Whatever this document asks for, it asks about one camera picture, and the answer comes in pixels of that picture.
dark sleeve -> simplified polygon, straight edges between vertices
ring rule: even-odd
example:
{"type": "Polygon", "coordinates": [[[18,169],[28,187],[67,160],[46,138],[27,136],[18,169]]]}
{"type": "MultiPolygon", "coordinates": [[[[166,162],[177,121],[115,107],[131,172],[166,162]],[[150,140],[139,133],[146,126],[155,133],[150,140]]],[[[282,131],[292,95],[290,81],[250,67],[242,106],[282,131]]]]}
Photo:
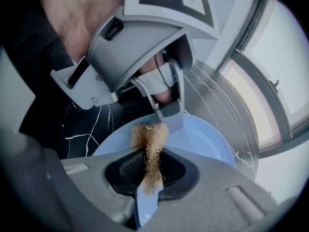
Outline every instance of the dark sleeve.
{"type": "Polygon", "coordinates": [[[0,44],[19,70],[58,35],[40,0],[0,0],[0,44]]]}

gray plastic holder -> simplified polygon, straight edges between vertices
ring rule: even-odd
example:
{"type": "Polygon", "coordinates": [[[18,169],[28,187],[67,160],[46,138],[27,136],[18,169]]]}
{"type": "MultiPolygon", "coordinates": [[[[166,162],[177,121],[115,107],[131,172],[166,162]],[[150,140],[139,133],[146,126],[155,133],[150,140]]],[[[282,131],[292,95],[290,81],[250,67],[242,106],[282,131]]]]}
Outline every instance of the gray plastic holder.
{"type": "MultiPolygon", "coordinates": [[[[228,164],[177,148],[166,149],[198,168],[198,182],[181,199],[161,200],[159,193],[158,209],[141,231],[243,231],[275,211],[277,205],[271,196],[228,164]]],[[[122,224],[132,215],[135,199],[116,193],[104,173],[111,162],[132,152],[127,149],[61,161],[79,191],[98,210],[122,224]]]]}
{"type": "MultiPolygon", "coordinates": [[[[190,69],[195,64],[195,54],[187,31],[188,29],[176,26],[167,19],[156,22],[153,18],[149,20],[149,16],[125,16],[123,7],[119,7],[96,30],[86,56],[77,66],[58,72],[52,71],[51,76],[82,109],[117,102],[121,87],[131,80],[142,94],[149,98],[159,120],[168,124],[171,131],[176,131],[183,127],[182,69],[190,69]],[[159,90],[154,84],[143,83],[143,78],[132,78],[141,66],[163,50],[171,72],[164,72],[162,79],[172,79],[178,92],[178,99],[167,105],[159,105],[151,97],[159,90]]],[[[157,73],[148,75],[154,77],[148,80],[159,83],[160,80],[155,79],[155,75],[158,77],[157,73]]],[[[166,86],[164,89],[161,85],[160,90],[165,91],[168,88],[170,87],[166,86]]]]}

screw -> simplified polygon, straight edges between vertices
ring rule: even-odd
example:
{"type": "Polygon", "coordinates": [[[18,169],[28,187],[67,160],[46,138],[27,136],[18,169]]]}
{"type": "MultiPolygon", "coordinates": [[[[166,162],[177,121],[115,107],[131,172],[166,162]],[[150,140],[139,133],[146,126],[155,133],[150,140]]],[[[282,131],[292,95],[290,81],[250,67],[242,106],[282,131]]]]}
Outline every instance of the screw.
{"type": "Polygon", "coordinates": [[[102,82],[101,77],[99,77],[99,76],[97,75],[97,76],[96,76],[96,81],[97,81],[97,82],[102,82]]]}

gray plastic housing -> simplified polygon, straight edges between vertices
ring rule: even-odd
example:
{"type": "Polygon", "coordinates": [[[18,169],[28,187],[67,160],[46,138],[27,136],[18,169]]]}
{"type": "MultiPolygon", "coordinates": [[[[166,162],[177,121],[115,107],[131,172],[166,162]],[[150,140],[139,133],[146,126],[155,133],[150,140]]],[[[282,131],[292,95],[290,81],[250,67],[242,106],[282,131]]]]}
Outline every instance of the gray plastic housing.
{"type": "MultiPolygon", "coordinates": [[[[199,170],[199,180],[179,200],[161,201],[145,232],[241,231],[262,220],[276,208],[271,196],[226,163],[168,147],[191,161],[199,170]]],[[[105,179],[106,166],[133,149],[102,156],[62,160],[65,169],[85,165],[69,174],[82,194],[114,221],[125,223],[133,212],[133,199],[115,193],[105,179]]]]}
{"type": "Polygon", "coordinates": [[[87,61],[99,73],[110,92],[118,90],[144,63],[171,45],[170,54],[182,69],[195,64],[195,55],[187,29],[169,23],[143,20],[123,15],[120,7],[94,33],[86,55],[87,61]],[[115,22],[120,31],[111,39],[106,35],[115,22]]]}

finger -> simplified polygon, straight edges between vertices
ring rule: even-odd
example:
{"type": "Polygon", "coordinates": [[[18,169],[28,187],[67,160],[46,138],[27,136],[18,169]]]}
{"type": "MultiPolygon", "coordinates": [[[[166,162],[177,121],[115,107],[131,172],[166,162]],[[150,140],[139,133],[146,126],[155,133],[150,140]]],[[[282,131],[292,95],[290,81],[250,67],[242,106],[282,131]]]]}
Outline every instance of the finger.
{"type": "Polygon", "coordinates": [[[68,55],[74,62],[78,62],[87,53],[91,35],[84,23],[76,23],[71,26],[66,35],[61,36],[68,55]]]}
{"type": "MultiPolygon", "coordinates": [[[[158,66],[161,66],[164,64],[163,56],[161,53],[156,54],[156,61],[158,63],[158,66]]],[[[155,68],[157,68],[155,58],[152,57],[139,69],[139,71],[141,74],[144,74],[144,73],[154,70],[155,68]]],[[[154,97],[162,104],[167,104],[172,101],[172,95],[171,95],[170,90],[166,90],[160,94],[156,94],[154,95],[154,97]]]]}

